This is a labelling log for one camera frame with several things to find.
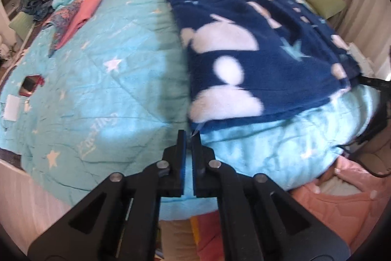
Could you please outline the folded pink cloth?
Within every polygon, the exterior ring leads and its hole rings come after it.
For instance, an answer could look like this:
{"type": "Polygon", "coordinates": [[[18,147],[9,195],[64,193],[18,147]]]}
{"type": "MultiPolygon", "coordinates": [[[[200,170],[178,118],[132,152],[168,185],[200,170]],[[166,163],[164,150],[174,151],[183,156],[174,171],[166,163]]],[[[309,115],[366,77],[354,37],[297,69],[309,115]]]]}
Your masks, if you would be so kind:
{"type": "Polygon", "coordinates": [[[77,33],[77,31],[82,28],[82,26],[84,26],[91,17],[93,17],[102,1],[103,0],[82,0],[77,13],[71,20],[65,34],[61,37],[59,44],[55,46],[56,50],[64,46],[73,37],[73,35],[75,35],[75,33],[77,33]]]}

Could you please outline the white power strip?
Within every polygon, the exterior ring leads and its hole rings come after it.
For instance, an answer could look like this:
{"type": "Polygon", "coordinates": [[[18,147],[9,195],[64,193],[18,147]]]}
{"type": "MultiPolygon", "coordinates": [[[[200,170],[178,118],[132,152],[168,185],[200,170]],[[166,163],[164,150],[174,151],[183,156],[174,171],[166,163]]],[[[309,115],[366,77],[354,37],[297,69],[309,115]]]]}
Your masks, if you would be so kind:
{"type": "Polygon", "coordinates": [[[375,76],[371,61],[362,54],[353,42],[348,45],[348,52],[358,63],[363,76],[368,78],[373,78],[375,76]]]}

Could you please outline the red smartphone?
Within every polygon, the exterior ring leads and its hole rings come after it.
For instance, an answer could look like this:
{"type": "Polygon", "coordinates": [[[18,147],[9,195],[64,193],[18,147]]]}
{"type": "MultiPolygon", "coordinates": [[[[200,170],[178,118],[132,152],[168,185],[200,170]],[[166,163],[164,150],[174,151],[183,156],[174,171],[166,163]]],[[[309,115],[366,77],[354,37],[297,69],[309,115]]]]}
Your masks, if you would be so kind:
{"type": "Polygon", "coordinates": [[[19,95],[24,97],[30,97],[37,89],[38,86],[44,85],[44,78],[41,75],[26,76],[22,82],[19,95]]]}

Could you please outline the white card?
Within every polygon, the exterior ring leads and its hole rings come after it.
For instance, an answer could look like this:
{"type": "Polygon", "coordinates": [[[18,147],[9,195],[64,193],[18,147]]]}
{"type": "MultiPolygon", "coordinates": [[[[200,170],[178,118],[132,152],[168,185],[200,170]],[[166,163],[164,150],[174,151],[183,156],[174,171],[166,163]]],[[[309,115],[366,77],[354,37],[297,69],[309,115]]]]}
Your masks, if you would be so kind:
{"type": "Polygon", "coordinates": [[[8,95],[5,103],[3,118],[6,121],[15,122],[18,119],[20,104],[21,104],[20,97],[14,95],[8,95]]]}

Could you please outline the folded floral cloth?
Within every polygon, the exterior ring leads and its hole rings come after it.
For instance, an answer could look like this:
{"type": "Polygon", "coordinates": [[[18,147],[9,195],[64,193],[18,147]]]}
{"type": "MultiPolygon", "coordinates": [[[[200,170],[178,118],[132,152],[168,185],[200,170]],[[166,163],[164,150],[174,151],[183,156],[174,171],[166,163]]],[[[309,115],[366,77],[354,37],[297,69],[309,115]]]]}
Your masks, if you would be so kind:
{"type": "Polygon", "coordinates": [[[72,3],[53,12],[43,24],[43,30],[53,28],[54,34],[49,46],[48,57],[51,58],[55,51],[65,43],[65,35],[70,31],[70,25],[80,10],[84,0],[74,0],[72,3]]]}

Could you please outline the navy fleece star pajama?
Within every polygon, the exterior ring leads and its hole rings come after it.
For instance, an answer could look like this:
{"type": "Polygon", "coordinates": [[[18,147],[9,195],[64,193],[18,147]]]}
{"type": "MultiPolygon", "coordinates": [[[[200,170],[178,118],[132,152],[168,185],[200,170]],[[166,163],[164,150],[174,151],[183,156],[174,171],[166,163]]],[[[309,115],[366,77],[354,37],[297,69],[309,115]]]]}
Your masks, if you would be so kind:
{"type": "Polygon", "coordinates": [[[167,0],[204,132],[291,119],[357,86],[344,40],[302,0],[167,0]]]}

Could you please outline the blue clothes pile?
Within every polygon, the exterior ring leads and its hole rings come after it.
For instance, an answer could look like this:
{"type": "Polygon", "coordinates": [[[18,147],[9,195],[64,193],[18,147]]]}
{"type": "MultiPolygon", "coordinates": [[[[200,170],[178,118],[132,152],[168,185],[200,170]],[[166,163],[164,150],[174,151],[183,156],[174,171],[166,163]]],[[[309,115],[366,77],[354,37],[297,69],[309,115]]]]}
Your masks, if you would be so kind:
{"type": "Polygon", "coordinates": [[[53,0],[21,0],[17,11],[32,16],[36,22],[41,22],[53,12],[52,2],[53,0]]]}

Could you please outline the light blue star quilt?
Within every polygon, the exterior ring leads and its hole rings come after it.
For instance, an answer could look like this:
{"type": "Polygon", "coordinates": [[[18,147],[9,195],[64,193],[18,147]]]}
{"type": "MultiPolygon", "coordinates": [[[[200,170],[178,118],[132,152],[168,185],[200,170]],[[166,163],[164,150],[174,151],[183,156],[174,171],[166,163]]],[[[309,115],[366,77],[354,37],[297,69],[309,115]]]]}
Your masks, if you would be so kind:
{"type": "MultiPolygon", "coordinates": [[[[73,0],[54,0],[61,8],[73,0]]],[[[187,128],[185,53],[165,0],[103,0],[57,53],[43,30],[1,91],[17,96],[26,76],[44,85],[20,98],[15,121],[1,119],[1,148],[54,197],[75,205],[110,173],[131,175],[159,160],[187,128]]],[[[268,174],[283,189],[303,185],[362,133],[379,93],[358,86],[289,121],[227,128],[204,145],[238,173],[268,174]]]]}

